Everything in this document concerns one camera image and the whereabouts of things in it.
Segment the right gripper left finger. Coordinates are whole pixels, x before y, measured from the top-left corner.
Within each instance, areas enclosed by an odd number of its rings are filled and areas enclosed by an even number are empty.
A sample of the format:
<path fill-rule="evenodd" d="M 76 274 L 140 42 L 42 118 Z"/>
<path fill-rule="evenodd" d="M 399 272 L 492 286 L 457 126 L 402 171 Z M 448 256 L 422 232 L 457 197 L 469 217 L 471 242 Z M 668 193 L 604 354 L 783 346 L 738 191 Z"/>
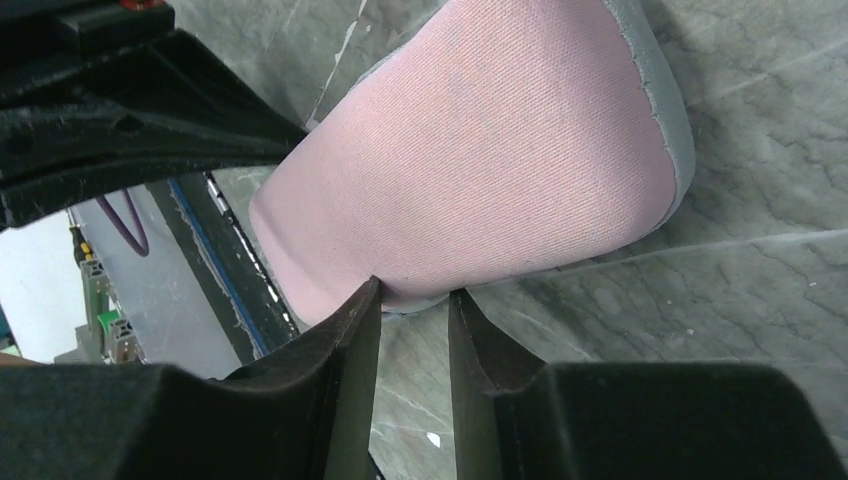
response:
<path fill-rule="evenodd" d="M 1 371 L 5 479 L 372 479 L 380 284 L 226 378 L 166 364 Z"/>

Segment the pink umbrella case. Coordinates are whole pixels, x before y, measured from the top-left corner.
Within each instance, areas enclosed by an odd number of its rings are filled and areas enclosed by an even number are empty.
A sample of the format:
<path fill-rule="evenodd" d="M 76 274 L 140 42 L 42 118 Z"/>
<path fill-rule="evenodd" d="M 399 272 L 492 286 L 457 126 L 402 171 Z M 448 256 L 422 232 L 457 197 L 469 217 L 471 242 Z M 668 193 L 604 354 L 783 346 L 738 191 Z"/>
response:
<path fill-rule="evenodd" d="M 695 172 L 681 92 L 637 1 L 450 1 L 352 88 L 249 218 L 314 325 L 370 277 L 385 311 L 603 255 Z"/>

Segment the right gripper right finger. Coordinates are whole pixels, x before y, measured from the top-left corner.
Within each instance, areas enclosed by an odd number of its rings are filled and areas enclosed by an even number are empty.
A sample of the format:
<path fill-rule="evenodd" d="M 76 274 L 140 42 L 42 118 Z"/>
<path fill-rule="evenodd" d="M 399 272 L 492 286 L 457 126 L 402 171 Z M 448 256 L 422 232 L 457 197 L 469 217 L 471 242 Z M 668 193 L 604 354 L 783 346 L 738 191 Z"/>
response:
<path fill-rule="evenodd" d="M 449 298 L 461 479 L 843 479 L 802 391 L 739 363 L 548 363 Z"/>

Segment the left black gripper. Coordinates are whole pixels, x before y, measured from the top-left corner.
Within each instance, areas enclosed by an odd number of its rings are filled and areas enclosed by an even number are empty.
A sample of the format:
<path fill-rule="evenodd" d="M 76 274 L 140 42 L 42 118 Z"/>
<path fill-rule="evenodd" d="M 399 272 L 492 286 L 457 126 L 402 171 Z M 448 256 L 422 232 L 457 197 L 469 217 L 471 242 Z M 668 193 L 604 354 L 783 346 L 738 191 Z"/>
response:
<path fill-rule="evenodd" d="M 304 138 L 174 28 L 165 1 L 1 3 L 3 228 L 148 182 L 276 165 Z"/>

